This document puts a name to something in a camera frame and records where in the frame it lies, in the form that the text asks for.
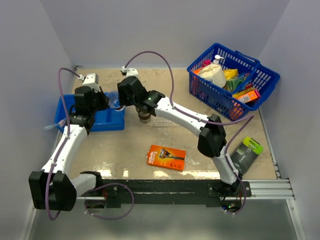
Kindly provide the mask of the dark smoked plastic cup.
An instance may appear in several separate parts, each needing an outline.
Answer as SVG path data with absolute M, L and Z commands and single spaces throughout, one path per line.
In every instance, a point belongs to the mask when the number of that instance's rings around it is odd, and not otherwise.
M 138 114 L 139 121 L 142 124 L 147 124 L 151 121 L 151 114 L 142 107 L 135 107 L 135 110 Z

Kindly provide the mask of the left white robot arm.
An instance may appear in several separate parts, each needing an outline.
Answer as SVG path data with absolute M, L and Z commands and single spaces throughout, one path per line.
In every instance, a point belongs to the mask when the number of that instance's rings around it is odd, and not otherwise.
M 72 161 L 95 122 L 95 114 L 109 108 L 109 99 L 102 88 L 89 86 L 76 88 L 74 112 L 67 114 L 68 125 L 48 162 L 40 171 L 33 171 L 28 182 L 33 205 L 38 210 L 70 211 L 76 199 L 86 192 L 99 196 L 104 190 L 98 172 L 85 171 L 70 179 Z

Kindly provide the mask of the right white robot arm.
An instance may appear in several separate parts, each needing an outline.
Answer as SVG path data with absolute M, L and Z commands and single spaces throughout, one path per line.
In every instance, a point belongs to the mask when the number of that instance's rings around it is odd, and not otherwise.
M 198 137 L 197 149 L 213 161 L 223 182 L 223 192 L 233 197 L 241 190 L 238 182 L 239 172 L 225 152 L 226 132 L 219 116 L 207 116 L 170 102 L 170 98 L 163 93 L 146 90 L 135 76 L 126 77 L 117 83 L 117 90 L 120 105 L 134 106 L 140 119 L 151 116 L 164 118 Z

